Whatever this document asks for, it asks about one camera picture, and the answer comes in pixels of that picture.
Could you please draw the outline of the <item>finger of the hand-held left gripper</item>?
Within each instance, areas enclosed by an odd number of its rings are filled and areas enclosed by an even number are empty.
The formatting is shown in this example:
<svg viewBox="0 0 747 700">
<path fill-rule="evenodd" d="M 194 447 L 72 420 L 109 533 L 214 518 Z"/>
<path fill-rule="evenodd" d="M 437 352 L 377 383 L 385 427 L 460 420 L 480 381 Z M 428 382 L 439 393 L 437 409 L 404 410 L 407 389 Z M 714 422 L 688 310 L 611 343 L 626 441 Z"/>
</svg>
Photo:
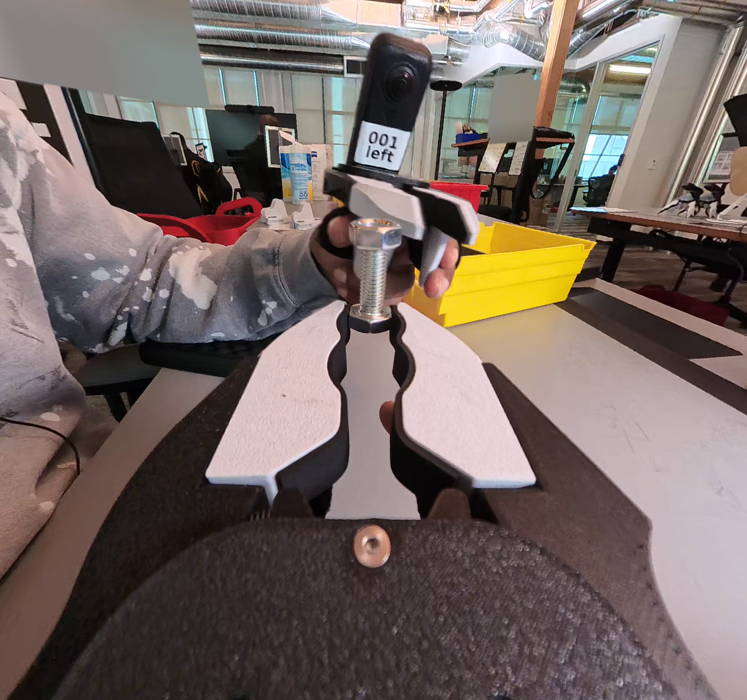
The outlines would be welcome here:
<svg viewBox="0 0 747 700">
<path fill-rule="evenodd" d="M 427 232 L 439 231 L 462 246 L 472 247 L 480 233 L 480 222 L 470 202 L 433 188 L 410 186 L 420 202 Z"/>
<path fill-rule="evenodd" d="M 397 223 L 406 238 L 422 240 L 426 233 L 421 201 L 388 182 L 353 181 L 348 208 L 358 218 L 388 219 Z"/>
</svg>

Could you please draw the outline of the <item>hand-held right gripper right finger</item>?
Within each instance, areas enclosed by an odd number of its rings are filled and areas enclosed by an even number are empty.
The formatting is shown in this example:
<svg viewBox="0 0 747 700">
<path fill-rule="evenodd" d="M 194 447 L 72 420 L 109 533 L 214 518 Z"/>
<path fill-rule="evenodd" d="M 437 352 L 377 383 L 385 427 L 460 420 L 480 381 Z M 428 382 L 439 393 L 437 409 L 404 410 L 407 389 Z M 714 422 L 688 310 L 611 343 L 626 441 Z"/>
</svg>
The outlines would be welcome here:
<svg viewBox="0 0 747 700">
<path fill-rule="evenodd" d="M 480 357 L 410 305 L 393 311 L 395 431 L 469 489 L 520 489 L 537 477 Z"/>
</svg>

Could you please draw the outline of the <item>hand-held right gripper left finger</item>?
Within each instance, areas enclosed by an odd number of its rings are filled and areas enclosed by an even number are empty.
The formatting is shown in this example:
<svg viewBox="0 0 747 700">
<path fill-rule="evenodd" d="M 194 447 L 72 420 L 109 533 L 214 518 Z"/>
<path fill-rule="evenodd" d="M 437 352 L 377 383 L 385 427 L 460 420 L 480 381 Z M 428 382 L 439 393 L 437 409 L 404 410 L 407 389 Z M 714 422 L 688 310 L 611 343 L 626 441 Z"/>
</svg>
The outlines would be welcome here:
<svg viewBox="0 0 747 700">
<path fill-rule="evenodd" d="M 331 490 L 347 468 L 349 308 L 336 301 L 282 333 L 258 357 L 205 471 L 223 486 L 282 489 L 308 500 Z"/>
</svg>

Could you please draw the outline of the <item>silver hex bolt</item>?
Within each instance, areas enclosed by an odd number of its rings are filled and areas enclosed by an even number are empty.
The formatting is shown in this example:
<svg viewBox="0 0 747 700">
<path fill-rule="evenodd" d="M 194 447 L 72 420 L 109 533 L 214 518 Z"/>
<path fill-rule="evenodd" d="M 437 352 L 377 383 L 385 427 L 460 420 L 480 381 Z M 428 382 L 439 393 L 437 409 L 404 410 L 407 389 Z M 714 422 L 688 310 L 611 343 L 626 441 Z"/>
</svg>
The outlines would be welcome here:
<svg viewBox="0 0 747 700">
<path fill-rule="evenodd" d="M 385 304 L 389 252 L 354 247 L 353 268 L 359 279 L 359 301 L 350 306 L 350 327 L 361 333 L 389 329 L 391 308 Z"/>
</svg>

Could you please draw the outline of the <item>yellow plastic bin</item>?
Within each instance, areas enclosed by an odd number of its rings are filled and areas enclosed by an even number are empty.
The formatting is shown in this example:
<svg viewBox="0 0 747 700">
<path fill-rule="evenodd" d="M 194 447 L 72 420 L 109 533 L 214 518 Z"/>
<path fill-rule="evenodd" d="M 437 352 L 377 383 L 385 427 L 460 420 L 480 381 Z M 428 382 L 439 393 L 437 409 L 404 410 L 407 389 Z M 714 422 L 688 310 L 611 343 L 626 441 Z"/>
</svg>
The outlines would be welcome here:
<svg viewBox="0 0 747 700">
<path fill-rule="evenodd" d="M 594 242 L 494 221 L 480 223 L 452 285 L 430 299 L 418 285 L 405 303 L 445 328 L 562 302 Z"/>
</svg>

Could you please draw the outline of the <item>person's left forearm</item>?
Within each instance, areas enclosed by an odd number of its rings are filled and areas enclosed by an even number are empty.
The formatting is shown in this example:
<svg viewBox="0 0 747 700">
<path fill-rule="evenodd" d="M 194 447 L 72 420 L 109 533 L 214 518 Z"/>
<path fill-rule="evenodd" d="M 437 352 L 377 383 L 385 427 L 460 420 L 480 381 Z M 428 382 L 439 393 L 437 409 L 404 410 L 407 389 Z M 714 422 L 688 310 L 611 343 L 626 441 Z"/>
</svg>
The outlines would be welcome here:
<svg viewBox="0 0 747 700">
<path fill-rule="evenodd" d="M 257 340 L 293 326 L 337 295 L 311 252 L 313 231 L 251 226 L 229 247 L 179 240 L 112 210 L 92 253 L 108 278 L 83 266 L 58 338 L 87 352 L 124 341 Z"/>
</svg>

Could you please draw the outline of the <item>red plastic bin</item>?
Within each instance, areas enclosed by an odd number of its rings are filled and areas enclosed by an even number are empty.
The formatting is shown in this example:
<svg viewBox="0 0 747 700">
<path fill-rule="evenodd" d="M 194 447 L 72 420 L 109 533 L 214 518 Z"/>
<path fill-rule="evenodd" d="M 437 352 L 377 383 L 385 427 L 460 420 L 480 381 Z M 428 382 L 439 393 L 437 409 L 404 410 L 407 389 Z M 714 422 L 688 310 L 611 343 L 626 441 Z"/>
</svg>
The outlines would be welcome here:
<svg viewBox="0 0 747 700">
<path fill-rule="evenodd" d="M 451 181 L 431 181 L 430 187 L 469 202 L 476 212 L 479 211 L 484 194 L 489 190 L 489 186 L 484 184 Z"/>
</svg>

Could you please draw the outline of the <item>white cardboard box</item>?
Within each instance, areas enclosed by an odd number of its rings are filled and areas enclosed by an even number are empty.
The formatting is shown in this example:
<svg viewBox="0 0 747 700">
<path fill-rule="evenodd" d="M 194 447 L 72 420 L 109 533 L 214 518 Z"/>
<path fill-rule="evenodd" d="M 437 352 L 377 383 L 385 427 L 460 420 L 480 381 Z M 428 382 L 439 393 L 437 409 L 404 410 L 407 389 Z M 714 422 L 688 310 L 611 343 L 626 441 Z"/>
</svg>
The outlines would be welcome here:
<svg viewBox="0 0 747 700">
<path fill-rule="evenodd" d="M 330 145 L 309 144 L 311 155 L 312 199 L 314 202 L 328 200 L 329 196 L 323 192 L 326 171 L 333 166 L 333 153 Z"/>
</svg>

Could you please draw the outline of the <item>wipes canister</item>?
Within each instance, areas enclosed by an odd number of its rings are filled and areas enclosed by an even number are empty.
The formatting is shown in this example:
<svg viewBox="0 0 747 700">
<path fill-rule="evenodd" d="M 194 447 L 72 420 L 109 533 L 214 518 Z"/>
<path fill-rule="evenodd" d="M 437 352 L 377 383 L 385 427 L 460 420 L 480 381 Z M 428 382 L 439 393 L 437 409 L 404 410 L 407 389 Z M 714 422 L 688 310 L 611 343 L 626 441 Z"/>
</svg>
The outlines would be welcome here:
<svg viewBox="0 0 747 700">
<path fill-rule="evenodd" d="M 295 205 L 311 202 L 313 198 L 311 149 L 300 144 L 281 146 L 279 163 L 284 201 Z"/>
</svg>

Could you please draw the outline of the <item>black gold jacket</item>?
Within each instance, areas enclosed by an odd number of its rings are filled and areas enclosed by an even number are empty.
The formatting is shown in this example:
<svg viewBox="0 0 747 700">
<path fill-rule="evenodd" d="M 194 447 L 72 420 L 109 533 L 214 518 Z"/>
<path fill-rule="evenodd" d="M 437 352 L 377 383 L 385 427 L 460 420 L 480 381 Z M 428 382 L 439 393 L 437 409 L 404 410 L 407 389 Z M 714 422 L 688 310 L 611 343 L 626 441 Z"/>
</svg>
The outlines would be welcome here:
<svg viewBox="0 0 747 700">
<path fill-rule="evenodd" d="M 179 138 L 186 160 L 186 164 L 181 166 L 182 176 L 200 205 L 202 214 L 216 214 L 223 203 L 232 201 L 233 196 L 232 186 L 224 176 L 222 167 L 193 152 L 180 133 L 171 132 L 170 135 Z"/>
</svg>

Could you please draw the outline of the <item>spare gripper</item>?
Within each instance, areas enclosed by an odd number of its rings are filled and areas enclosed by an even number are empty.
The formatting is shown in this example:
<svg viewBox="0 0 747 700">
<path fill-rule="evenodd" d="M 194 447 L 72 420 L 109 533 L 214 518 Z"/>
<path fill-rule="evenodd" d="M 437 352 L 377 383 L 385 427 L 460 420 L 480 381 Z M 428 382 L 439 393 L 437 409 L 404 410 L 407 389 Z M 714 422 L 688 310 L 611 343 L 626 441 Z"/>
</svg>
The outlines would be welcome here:
<svg viewBox="0 0 747 700">
<path fill-rule="evenodd" d="M 682 187 L 682 194 L 675 200 L 670 201 L 662 207 L 659 215 L 684 216 L 691 218 L 696 214 L 698 203 L 703 194 L 703 189 L 693 183 L 685 184 Z"/>
<path fill-rule="evenodd" d="M 707 182 L 703 189 L 699 188 L 694 200 L 693 216 L 715 219 L 723 205 L 721 204 L 726 191 L 726 182 Z"/>
</svg>

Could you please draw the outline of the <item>red floor bin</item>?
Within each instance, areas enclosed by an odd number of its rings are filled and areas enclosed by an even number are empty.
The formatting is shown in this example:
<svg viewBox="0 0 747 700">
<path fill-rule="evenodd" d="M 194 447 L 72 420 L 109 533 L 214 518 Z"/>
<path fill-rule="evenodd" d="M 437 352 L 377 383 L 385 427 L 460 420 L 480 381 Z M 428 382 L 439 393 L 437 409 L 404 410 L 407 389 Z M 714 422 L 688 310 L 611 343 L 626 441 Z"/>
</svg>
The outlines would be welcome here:
<svg viewBox="0 0 747 700">
<path fill-rule="evenodd" d="M 669 291 L 658 285 L 645 285 L 632 290 L 632 292 L 700 318 L 703 321 L 714 323 L 717 326 L 724 326 L 729 318 L 728 310 L 721 305 L 706 303 L 703 300 L 682 294 L 679 291 Z"/>
</svg>

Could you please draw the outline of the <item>grey splattered sweatshirt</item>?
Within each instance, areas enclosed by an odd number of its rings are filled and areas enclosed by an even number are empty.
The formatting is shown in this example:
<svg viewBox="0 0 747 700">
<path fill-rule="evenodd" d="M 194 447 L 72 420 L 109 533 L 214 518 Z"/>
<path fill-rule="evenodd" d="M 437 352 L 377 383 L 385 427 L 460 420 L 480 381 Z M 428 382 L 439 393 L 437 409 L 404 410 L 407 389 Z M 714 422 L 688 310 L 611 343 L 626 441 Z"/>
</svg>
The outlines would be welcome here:
<svg viewBox="0 0 747 700">
<path fill-rule="evenodd" d="M 115 209 L 141 218 L 112 206 L 4 94 L 1 145 L 5 576 L 80 473 L 78 453 L 92 456 L 103 443 L 100 429 L 90 431 L 84 390 L 61 354 L 62 344 L 78 348 L 60 340 L 56 326 L 73 321 L 64 308 L 83 266 L 94 265 L 95 283 L 108 278 L 87 253 L 96 223 Z M 110 350 L 128 342 L 135 341 Z"/>
</svg>

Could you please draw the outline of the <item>black light flag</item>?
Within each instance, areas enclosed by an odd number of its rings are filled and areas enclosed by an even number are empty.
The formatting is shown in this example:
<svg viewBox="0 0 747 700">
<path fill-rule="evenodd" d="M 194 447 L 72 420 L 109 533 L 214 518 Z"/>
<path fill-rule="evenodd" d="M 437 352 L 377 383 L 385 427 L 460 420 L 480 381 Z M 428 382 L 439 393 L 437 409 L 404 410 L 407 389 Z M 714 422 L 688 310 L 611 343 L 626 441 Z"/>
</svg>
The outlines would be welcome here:
<svg viewBox="0 0 747 700">
<path fill-rule="evenodd" d="M 746 93 L 734 96 L 724 102 L 724 110 L 733 127 L 733 134 L 739 141 L 740 146 L 746 146 Z"/>
</svg>

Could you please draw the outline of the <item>fiducial marker sign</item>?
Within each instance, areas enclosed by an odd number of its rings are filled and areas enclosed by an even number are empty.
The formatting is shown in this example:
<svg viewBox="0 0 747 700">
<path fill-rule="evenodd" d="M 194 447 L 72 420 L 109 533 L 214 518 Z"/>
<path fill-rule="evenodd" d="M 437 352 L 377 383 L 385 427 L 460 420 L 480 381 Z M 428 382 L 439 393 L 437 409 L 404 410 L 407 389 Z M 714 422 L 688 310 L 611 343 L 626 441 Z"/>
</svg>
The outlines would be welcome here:
<svg viewBox="0 0 747 700">
<path fill-rule="evenodd" d="M 15 102 L 42 140 L 71 164 L 76 163 L 80 146 L 61 88 L 2 77 L 1 91 Z"/>
</svg>

